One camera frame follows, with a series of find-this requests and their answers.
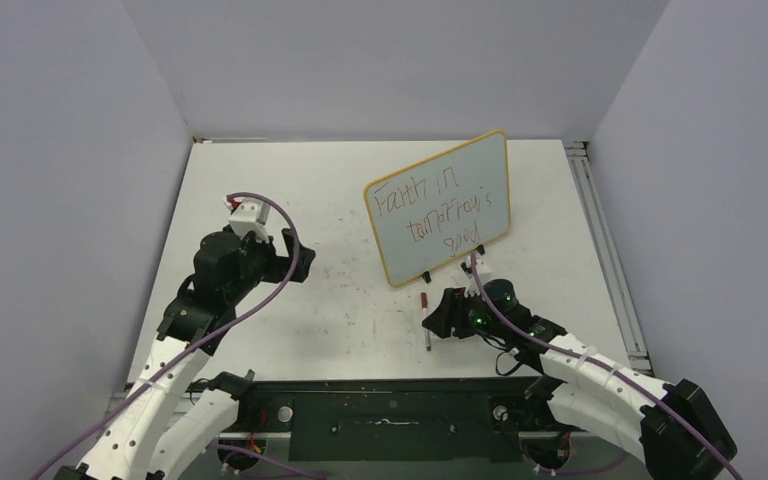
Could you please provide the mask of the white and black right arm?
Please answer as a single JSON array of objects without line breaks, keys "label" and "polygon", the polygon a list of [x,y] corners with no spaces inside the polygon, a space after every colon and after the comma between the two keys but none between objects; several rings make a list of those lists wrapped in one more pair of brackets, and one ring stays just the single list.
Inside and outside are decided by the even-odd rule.
[{"label": "white and black right arm", "polygon": [[422,321],[440,339],[480,337],[539,373],[525,394],[529,421],[589,432],[641,461],[654,479],[737,478],[737,445],[706,392],[641,374],[533,313],[506,279],[446,288]]}]

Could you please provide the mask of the yellow framed whiteboard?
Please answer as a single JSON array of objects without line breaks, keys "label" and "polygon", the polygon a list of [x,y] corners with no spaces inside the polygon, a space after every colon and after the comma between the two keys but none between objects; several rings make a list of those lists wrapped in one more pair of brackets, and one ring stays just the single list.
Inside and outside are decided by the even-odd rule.
[{"label": "yellow framed whiteboard", "polygon": [[387,283],[401,287],[506,235],[510,195],[502,130],[367,184],[363,199]]}]

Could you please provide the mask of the white whiteboard marker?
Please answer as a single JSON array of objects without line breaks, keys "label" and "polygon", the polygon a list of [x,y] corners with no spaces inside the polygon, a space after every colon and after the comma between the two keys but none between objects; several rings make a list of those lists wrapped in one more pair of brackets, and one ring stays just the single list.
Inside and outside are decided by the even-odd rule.
[{"label": "white whiteboard marker", "polygon": [[426,352],[430,352],[432,350],[432,345],[431,345],[431,331],[426,326],[426,321],[428,318],[427,306],[422,307],[422,316],[423,316],[423,319],[421,321],[421,326],[423,327],[424,346],[425,346]]}]

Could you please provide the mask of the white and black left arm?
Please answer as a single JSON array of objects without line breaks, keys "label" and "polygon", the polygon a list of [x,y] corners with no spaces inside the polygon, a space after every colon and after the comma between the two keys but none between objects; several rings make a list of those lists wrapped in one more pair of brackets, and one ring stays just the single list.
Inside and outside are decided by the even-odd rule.
[{"label": "white and black left arm", "polygon": [[316,253],[282,231],[288,253],[276,252],[271,236],[249,227],[227,226],[205,236],[194,271],[167,306],[139,378],[128,396],[91,428],[99,436],[75,466],[58,479],[173,479],[224,428],[250,428],[258,403],[245,394],[251,378],[222,372],[206,400],[175,426],[168,422],[180,398],[205,367],[236,321],[237,305],[258,285],[307,279]]}]

